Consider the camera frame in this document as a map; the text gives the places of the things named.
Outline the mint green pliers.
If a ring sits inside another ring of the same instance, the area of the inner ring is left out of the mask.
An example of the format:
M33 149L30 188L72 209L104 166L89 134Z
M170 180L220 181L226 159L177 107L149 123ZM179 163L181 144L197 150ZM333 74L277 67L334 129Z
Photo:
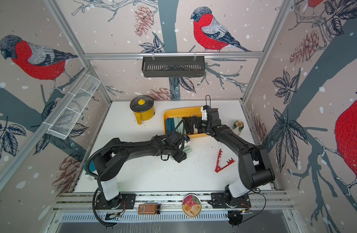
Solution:
M188 147L185 147L185 148L183 149L183 152L186 153L186 154L189 154L189 153L192 152L192 149L191 149L190 146L188 146Z

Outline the black pliers pair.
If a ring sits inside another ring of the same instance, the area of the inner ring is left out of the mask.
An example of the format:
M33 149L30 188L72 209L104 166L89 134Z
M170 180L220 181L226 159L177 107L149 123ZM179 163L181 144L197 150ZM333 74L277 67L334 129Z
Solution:
M187 135L192 135L194 133L194 126L192 124L192 118L191 117L184 117L184 129L185 133Z

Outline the dark teal pliers bottom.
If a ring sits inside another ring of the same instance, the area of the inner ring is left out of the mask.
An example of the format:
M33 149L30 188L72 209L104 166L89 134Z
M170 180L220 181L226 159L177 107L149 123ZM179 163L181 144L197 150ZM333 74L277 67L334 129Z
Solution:
M170 125L171 125L171 127L170 127L170 130L171 130L171 132L174 132L175 131L175 118L173 117L173 118L170 118Z

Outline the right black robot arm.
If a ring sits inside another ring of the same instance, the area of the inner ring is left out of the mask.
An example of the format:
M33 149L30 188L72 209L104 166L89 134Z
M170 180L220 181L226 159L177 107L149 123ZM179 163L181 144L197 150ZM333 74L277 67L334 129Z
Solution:
M267 149L242 139L232 129L221 123L217 108L205 105L202 116L194 120L198 130L227 146L238 156L238 179L225 187L224 196L229 206L238 205L254 189L275 180L275 173Z

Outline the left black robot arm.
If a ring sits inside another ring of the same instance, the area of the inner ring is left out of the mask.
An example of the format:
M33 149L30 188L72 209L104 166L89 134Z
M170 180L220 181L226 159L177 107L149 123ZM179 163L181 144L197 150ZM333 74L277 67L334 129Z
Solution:
M172 157L180 163L187 158L185 145L190 142L189 136L171 132L162 136L154 136L149 141L122 142L113 138L103 148L94 152L84 165L84 171L95 178L100 195L96 204L100 209L116 209L123 201L117 185L117 175L123 165L132 159L145 156L159 156L164 161Z

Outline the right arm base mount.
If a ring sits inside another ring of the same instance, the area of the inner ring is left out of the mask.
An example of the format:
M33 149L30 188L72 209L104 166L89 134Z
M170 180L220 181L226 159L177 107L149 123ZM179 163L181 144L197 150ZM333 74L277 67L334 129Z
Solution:
M248 194L235 198L227 190L225 190L224 192L211 193L211 199L208 201L208 204L210 204L215 209L251 208Z

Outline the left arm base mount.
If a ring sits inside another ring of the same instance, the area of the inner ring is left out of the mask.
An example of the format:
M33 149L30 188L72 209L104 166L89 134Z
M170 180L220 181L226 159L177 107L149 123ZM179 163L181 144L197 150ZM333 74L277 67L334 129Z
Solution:
M115 198L106 200L103 192L98 192L93 201L96 210L131 210L134 207L136 194L134 193L119 193Z

